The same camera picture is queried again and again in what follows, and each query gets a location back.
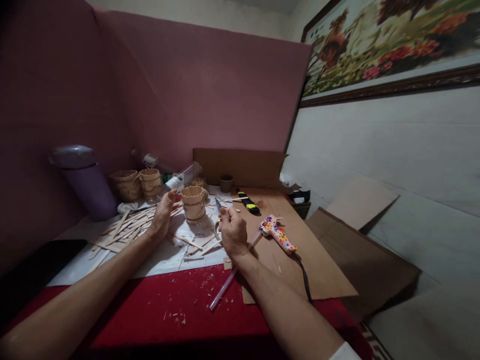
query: hand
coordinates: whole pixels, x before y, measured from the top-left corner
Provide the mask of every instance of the hand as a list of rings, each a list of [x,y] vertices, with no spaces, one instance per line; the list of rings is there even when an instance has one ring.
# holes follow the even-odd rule
[[[174,204],[182,199],[182,195],[177,193],[177,189],[167,192],[161,198],[156,206],[155,216],[150,227],[146,231],[150,236],[157,240],[163,239],[167,235],[170,223],[170,214]]]
[[[247,222],[235,211],[233,207],[220,209],[218,216],[221,219],[218,231],[226,253],[236,262],[243,255],[248,254],[247,248]]]

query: purple water bottle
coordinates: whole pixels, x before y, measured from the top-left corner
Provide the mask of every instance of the purple water bottle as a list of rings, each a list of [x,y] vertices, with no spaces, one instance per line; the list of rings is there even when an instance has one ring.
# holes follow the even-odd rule
[[[83,145],[55,147],[49,159],[61,169],[93,221],[117,215],[117,202],[91,148]]]

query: white sleeve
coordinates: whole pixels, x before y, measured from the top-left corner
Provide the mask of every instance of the white sleeve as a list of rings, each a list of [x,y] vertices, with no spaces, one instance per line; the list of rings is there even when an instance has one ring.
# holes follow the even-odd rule
[[[330,360],[361,360],[357,353],[350,347],[348,342],[344,342],[338,350],[332,355]]]

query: black cable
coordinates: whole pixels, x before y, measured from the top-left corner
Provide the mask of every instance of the black cable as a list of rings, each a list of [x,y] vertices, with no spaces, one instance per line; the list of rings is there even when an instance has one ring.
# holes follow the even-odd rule
[[[298,264],[301,267],[301,271],[303,272],[303,283],[305,284],[305,291],[306,291],[306,296],[308,298],[308,302],[314,306],[314,301],[312,300],[312,295],[310,294],[310,286],[309,286],[309,279],[307,277],[307,272],[305,271],[304,265],[302,264],[302,261],[300,260],[300,257],[292,252],[293,257],[295,260],[298,262]]]

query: ceiling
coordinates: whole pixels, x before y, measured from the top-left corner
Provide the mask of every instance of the ceiling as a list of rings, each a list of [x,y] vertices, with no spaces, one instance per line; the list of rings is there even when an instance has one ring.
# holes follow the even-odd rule
[[[290,15],[300,0],[232,0],[237,3],[258,7],[264,11],[275,11]]]

